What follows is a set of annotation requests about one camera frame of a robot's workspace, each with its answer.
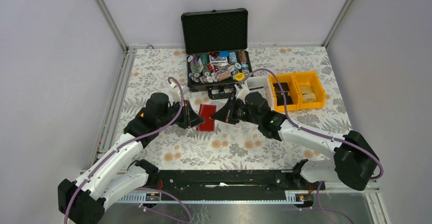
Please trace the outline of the yellow bin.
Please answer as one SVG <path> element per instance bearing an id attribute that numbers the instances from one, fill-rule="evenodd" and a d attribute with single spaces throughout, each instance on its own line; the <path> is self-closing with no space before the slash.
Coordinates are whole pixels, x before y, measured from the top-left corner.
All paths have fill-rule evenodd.
<path id="1" fill-rule="evenodd" d="M 315 71 L 293 73 L 293 81 L 299 91 L 299 110 L 323 108 L 326 93 Z"/>
<path id="2" fill-rule="evenodd" d="M 279 87 L 274 76 L 268 76 L 274 98 L 274 110 L 280 113 L 284 113 L 285 108 L 288 111 L 299 110 L 301 93 L 294 74 L 278 74 L 276 77 L 282 88 Z"/>

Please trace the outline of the red leather card holder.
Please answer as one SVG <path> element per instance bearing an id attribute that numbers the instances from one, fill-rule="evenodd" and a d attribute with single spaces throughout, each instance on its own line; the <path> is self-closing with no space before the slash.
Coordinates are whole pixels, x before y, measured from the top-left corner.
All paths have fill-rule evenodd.
<path id="1" fill-rule="evenodd" d="M 197 131 L 213 132 L 214 119 L 213 114 L 216 112 L 217 106 L 211 104 L 201 104 L 199 109 L 199 116 L 204 119 L 204 122 L 197 126 Z"/>

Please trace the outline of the white plastic bin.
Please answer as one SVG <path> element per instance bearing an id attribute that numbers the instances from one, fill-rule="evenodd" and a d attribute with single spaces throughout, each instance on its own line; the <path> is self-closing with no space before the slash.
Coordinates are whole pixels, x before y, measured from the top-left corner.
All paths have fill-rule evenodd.
<path id="1" fill-rule="evenodd" d="M 245 84 L 250 92 L 258 92 L 262 97 L 270 99 L 273 97 L 271 89 L 271 82 L 267 76 L 253 76 L 249 77 Z"/>

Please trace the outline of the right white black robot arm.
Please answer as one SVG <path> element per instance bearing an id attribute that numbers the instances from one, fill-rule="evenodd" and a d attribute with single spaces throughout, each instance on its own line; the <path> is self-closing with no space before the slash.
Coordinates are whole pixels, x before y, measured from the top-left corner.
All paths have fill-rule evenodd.
<path id="1" fill-rule="evenodd" d="M 292 175 L 296 188 L 305 189 L 312 182 L 341 182 L 351 189 L 363 191 L 368 182 L 380 178 L 383 166 L 362 134 L 351 130 L 337 134 L 296 122 L 272 110 L 261 94 L 248 94 L 244 100 L 235 97 L 212 118 L 228 124 L 240 121 L 257 125 L 267 138 L 295 143 L 319 152 L 326 160 L 306 160 Z"/>

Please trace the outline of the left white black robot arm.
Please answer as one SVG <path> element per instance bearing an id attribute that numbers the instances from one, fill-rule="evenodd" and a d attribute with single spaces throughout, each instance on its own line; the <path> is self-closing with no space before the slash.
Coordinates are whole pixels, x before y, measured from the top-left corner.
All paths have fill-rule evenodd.
<path id="1" fill-rule="evenodd" d="M 118 172 L 144 150 L 161 131 L 171 125 L 190 129 L 204 123 L 187 100 L 171 103 L 168 95 L 153 93 L 138 114 L 127 124 L 113 146 L 85 173 L 74 181 L 58 185 L 59 211 L 64 223 L 98 223 L 105 211 L 134 189 L 160 187 L 159 169 L 142 159 Z"/>

